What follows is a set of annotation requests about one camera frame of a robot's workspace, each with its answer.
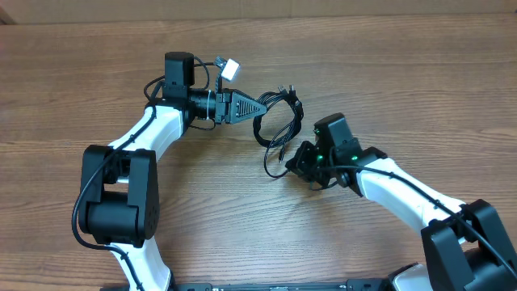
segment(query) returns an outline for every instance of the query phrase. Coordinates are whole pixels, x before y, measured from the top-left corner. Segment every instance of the table surface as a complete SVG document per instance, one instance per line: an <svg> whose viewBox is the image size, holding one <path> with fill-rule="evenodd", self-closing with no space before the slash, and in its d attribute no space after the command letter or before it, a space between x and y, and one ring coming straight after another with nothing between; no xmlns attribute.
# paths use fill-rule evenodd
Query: table surface
<svg viewBox="0 0 517 291"><path fill-rule="evenodd" d="M286 157L342 112L363 146L424 183L489 201L517 243L517 15L2 26L0 289L125 282L110 254L76 243L70 215L83 150L141 118L142 87L168 51L239 60L230 86L254 97L295 84L305 118ZM274 108L264 134L290 118ZM420 238L387 210L348 189L270 179L263 155L249 120L191 129L166 151L156 238L178 282L341 281L424 261Z"/></svg>

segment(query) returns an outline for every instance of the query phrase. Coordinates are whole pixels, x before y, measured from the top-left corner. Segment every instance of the wooden table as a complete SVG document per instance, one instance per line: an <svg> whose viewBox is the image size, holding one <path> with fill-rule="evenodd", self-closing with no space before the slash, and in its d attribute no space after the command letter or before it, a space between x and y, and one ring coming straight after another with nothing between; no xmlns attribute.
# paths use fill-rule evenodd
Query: wooden table
<svg viewBox="0 0 517 291"><path fill-rule="evenodd" d="M110 254L75 242L71 209L83 150L141 118L168 51L239 60L230 86L254 97L295 84L305 118L288 158L343 112L363 146L440 192L488 200L517 243L516 15L2 26L0 289L125 282ZM290 118L278 106L263 132ZM191 129L160 160L156 238L178 282L339 281L424 261L419 237L379 205L270 179L263 154L247 121Z"/></svg>

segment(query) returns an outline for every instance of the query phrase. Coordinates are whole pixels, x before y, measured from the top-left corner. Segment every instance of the robotic arm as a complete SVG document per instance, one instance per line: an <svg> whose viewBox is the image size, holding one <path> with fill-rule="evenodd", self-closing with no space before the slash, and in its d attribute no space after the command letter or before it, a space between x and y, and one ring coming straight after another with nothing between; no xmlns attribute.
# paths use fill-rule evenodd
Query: robotic arm
<svg viewBox="0 0 517 291"><path fill-rule="evenodd" d="M427 266L411 264L388 278L350 279L340 283L175 284L172 271L163 263L154 239L160 209L158 160L196 117L211 119L214 124L223 121L234 124L267 112L266 105L248 95L221 88L221 78L231 80L239 67L231 59L226 61L218 57L213 62L221 69L215 91L206 90L208 84L203 89L191 88L194 85L194 60L190 53L167 53L165 75L155 80L156 86L142 119L109 146L91 145L85 150L78 224L81 231L92 234L99 245L115 248L112 252L129 281L129 287L117 290L517 289L517 281L502 264L504 261L509 268L515 269L517 256L494 208L483 200L466 205L461 200L440 194L405 173L382 151L373 147L363 150L340 113L319 120L314 125L316 144L304 141L286 167L306 182L317 182L323 188L349 187L359 196L384 206L421 234ZM162 97L159 99L156 95L160 90ZM293 89L289 94L296 97ZM95 175L99 167L103 169L102 174ZM105 191L105 183L128 183L128 192ZM467 221L470 227L459 223L459 219ZM482 238L474 235L471 228ZM461 243L474 243L479 239L490 242L490 247L500 257L484 243L474 250L462 251Z"/></svg>

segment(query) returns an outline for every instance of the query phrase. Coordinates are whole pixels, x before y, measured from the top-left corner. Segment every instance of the table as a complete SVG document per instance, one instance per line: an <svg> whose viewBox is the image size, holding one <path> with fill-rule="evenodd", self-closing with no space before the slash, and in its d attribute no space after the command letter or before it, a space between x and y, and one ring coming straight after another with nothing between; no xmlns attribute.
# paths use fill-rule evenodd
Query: table
<svg viewBox="0 0 517 291"><path fill-rule="evenodd" d="M305 118L287 158L342 112L363 146L424 183L489 201L517 243L516 15L2 26L0 289L125 282L110 254L75 242L70 215L83 150L141 118L168 51L240 61L229 86L255 98L294 84ZM290 118L274 108L264 134ZM420 238L379 205L270 179L263 155L247 121L191 129L160 160L156 238L179 283L340 281L424 262Z"/></svg>

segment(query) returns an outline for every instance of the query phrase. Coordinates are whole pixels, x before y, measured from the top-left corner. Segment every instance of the beige surface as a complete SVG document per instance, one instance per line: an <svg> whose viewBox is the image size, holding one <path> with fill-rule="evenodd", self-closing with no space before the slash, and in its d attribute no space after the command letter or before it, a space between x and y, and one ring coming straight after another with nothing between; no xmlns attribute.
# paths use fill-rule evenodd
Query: beige surface
<svg viewBox="0 0 517 291"><path fill-rule="evenodd" d="M0 6L15 23L93 23L501 13L517 10L517 0L0 0Z"/></svg>
<svg viewBox="0 0 517 291"><path fill-rule="evenodd" d="M254 97L294 83L305 118L287 157L343 112L363 146L424 183L487 199L517 243L515 15L2 26L0 40L2 290L124 283L110 254L71 234L82 152L141 118L142 87L171 50L236 58L232 87ZM275 108L264 133L290 116ZM269 179L263 153L248 121L189 130L162 157L156 237L178 282L339 281L423 261L392 214L349 190Z"/></svg>

